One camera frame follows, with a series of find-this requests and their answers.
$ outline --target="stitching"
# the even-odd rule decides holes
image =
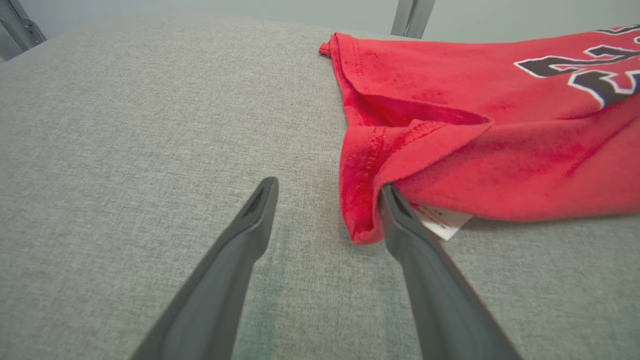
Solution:
[[[373,152],[366,157],[363,165],[360,167],[360,170],[358,171],[359,182],[356,185],[355,201],[352,208],[362,204],[366,204],[368,206],[371,205],[371,202],[372,202],[371,177],[372,177],[373,171],[378,167],[378,162],[380,161],[380,154],[382,153],[382,149],[384,148],[384,145],[385,145],[386,132],[387,132],[387,129],[383,127],[382,133],[374,136],[371,139],[370,144],[371,144],[371,147],[373,148]]]
[[[416,137],[414,139],[411,139],[411,140],[404,139],[403,143],[400,146],[398,146],[396,149],[394,149],[389,154],[389,156],[395,154],[397,151],[400,151],[400,150],[404,149],[405,147],[409,146],[411,143],[416,142],[417,140],[420,140],[421,138],[424,138],[425,136],[430,135],[430,134],[434,133],[435,131],[440,130],[441,128],[443,128],[445,126],[447,126],[447,124],[443,124],[441,126],[438,126],[438,127],[434,128],[434,129],[432,129],[431,131],[429,131],[428,133],[422,133],[418,137]]]

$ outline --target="red t-shirt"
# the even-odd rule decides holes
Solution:
[[[330,56],[349,127],[340,203],[380,241],[378,193],[514,221],[640,211],[640,26],[510,44],[358,40]]]

